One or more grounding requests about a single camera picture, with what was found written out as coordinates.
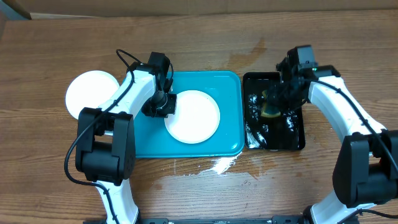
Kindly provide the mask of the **green yellow sponge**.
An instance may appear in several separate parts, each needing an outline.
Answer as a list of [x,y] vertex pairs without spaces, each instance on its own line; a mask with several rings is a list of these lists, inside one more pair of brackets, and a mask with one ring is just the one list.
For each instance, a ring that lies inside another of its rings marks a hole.
[[264,97],[264,102],[262,104],[262,109],[261,109],[261,116],[263,118],[277,118],[280,116],[280,111],[272,105],[268,105],[267,102],[267,91],[264,90],[262,92],[262,95]]

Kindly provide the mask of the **white plate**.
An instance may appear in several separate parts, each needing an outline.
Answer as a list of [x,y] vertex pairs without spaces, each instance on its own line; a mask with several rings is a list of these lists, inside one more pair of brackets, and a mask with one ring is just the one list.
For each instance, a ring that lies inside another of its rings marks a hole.
[[218,129],[221,115],[217,102],[198,90],[177,94],[175,113],[164,119],[169,134],[185,144],[206,141]]
[[68,112],[78,119],[84,107],[97,108],[119,89],[119,83],[108,72],[91,70],[82,73],[69,85],[65,104]]

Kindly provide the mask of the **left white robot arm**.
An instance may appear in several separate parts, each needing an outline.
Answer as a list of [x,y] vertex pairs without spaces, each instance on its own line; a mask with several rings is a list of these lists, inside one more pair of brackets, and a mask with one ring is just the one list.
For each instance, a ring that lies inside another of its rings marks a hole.
[[137,223],[129,178],[136,160],[134,118],[165,118],[175,113],[170,93],[174,68],[168,58],[127,66],[126,80],[103,108],[82,109],[76,139],[64,162],[70,181],[95,187],[101,195],[105,223]]

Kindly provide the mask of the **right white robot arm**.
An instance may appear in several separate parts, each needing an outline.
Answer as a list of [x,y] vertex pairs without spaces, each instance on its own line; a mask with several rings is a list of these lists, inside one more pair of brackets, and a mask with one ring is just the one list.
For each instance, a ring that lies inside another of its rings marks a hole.
[[327,118],[341,141],[333,190],[303,212],[301,223],[357,223],[362,213],[397,198],[397,131],[373,119],[331,65],[283,59],[280,79],[266,93],[267,111],[294,110],[309,102]]

